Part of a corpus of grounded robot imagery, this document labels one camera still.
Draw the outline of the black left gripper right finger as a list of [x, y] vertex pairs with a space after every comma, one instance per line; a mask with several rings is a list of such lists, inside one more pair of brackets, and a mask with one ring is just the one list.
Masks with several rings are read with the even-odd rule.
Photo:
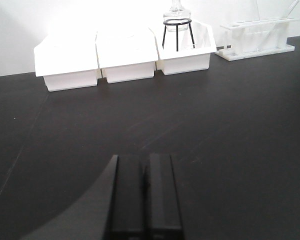
[[149, 240], [183, 240], [172, 160], [152, 153], [145, 167], [145, 222]]

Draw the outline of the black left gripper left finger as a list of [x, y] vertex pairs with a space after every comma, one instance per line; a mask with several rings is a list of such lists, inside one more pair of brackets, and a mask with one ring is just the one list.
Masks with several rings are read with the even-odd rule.
[[111, 240], [143, 240], [143, 167], [136, 155], [120, 155], [115, 179], [110, 234]]

